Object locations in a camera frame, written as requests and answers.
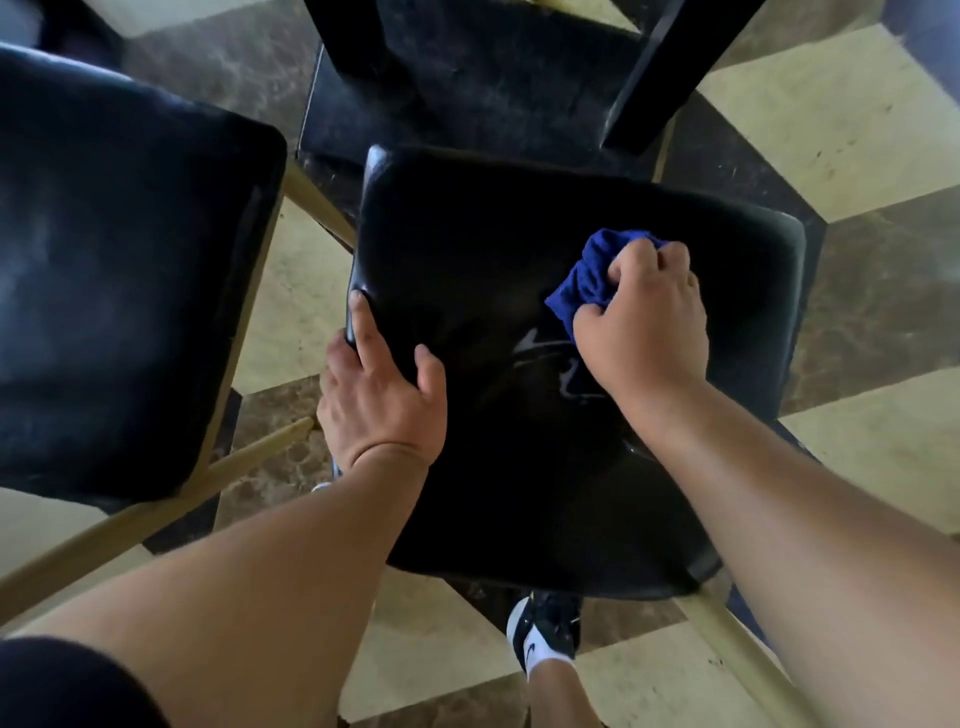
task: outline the hand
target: hand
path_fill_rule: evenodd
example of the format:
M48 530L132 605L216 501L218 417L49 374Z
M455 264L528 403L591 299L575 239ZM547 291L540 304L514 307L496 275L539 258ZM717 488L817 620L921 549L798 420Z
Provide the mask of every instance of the hand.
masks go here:
M627 399L705 380L707 313L686 245L657 251L635 240L608 275L617 289L607 310L584 305L573 319L577 348L600 386L622 408Z
M446 438L444 365L423 344L417 346L414 386L396 367L367 297L351 291L349 306L357 351L338 331L326 347L320 377L324 395L317 417L330 452L344 472L384 448L405 449L429 467Z

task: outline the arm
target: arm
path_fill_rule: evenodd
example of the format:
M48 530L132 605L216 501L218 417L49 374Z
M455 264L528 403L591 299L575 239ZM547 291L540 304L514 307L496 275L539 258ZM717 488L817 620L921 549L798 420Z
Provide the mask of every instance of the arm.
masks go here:
M21 634L93 647L129 669L174 728L317 725L334 716L387 555L446 428L444 369L400 375L362 295L359 355L327 350L319 417L345 470L328 488L113 579Z
M578 311L581 353L689 498L793 678L830 724L955 722L960 548L707 384L685 246L632 243L610 274L607 311Z

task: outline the chair frame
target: chair frame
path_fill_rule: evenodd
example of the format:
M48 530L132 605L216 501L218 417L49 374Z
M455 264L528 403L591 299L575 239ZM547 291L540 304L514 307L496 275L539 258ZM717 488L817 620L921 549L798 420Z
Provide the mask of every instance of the chair frame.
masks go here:
M0 626L185 516L268 458L305 440L316 428L317 424L312 418L303 418L210 463L284 198L302 208L345 247L352 251L356 246L356 231L348 219L310 181L296 162L288 161L282 193L277 196L253 268L216 406L192 474L175 496L136 503L0 577ZM677 597L674 601L747 693L777 725L790 728L821 725L806 698L794 687L780 666L706 588L689 596Z

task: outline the left hand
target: left hand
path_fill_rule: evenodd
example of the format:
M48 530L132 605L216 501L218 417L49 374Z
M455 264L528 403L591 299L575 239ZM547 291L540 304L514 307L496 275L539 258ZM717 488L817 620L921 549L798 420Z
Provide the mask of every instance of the left hand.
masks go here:
M355 352L338 331L326 348L317 417L326 443L346 473L377 449L402 448L429 467L446 438L446 375L423 344L414 350L417 386L396 367L360 291L349 297Z

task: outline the blue cloth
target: blue cloth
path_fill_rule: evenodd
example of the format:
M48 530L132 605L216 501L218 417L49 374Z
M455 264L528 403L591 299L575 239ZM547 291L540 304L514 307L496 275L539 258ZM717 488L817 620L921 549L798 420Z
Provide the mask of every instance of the blue cloth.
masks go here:
M657 248L666 242L647 231L611 231L603 229L595 232L587 241L583 257L577 261L570 275L551 293L546 304L557 314L566 329L567 336L573 339L573 316L584 303L598 303L603 308L610 305L616 288L607 278L607 269L613 263L627 243L645 237L653 241Z

